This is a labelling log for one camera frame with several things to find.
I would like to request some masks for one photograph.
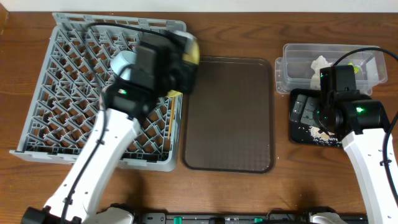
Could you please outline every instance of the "green led light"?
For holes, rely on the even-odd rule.
[[[127,91],[126,91],[126,90],[122,90],[122,89],[119,89],[118,92],[121,93],[121,94],[123,94],[123,95],[126,95],[126,94],[127,94]]]
[[[360,107],[356,108],[356,112],[358,112],[358,113],[362,113],[363,111],[365,111],[363,108],[360,108]]]

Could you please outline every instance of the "yellow object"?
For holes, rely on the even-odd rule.
[[[189,52],[189,54],[184,54],[182,56],[182,60],[186,61],[186,62],[190,62],[190,63],[194,63],[195,65],[199,65],[199,61],[200,61],[200,54],[199,54],[199,45],[198,42],[194,42],[192,47],[191,47],[191,51]],[[171,90],[167,93],[167,97],[175,97],[181,95],[181,93],[179,91],[175,91],[175,90]]]
[[[352,62],[348,63],[348,65],[352,65],[354,67],[354,73],[357,74],[359,72],[359,68],[355,66]]]

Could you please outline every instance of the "wall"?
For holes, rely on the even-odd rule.
[[[398,12],[398,0],[0,0],[0,2],[8,11]]]

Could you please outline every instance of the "plastic tray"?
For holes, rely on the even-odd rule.
[[[202,57],[188,101],[183,163],[195,170],[269,172],[275,164],[273,112],[268,61]]]
[[[100,85],[114,81],[110,60],[127,46],[139,42],[141,32],[99,26],[82,32],[91,22],[129,24],[153,31],[186,30],[181,21],[130,17],[53,14],[57,27],[40,72],[32,103],[17,150],[10,153],[27,161],[72,164],[90,136],[98,111],[99,95],[88,60],[101,77]],[[82,44],[83,39],[89,49]],[[176,97],[175,116],[171,118],[171,98],[159,98],[141,134],[126,149],[118,166],[130,169],[170,171],[177,164],[182,96]],[[173,119],[170,139],[169,121]]]
[[[319,56],[334,63],[344,54],[365,45],[338,44],[286,44],[283,58],[275,61],[276,90],[281,94],[290,93],[295,88],[310,89],[314,71],[311,64]],[[386,63],[382,52],[366,51],[350,55],[339,65],[353,63],[359,68],[355,74],[356,86],[362,93],[371,95],[372,87],[387,81]]]

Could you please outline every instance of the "brown tray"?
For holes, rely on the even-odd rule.
[[[188,99],[183,163],[195,170],[265,173],[274,165],[272,67],[202,57]]]

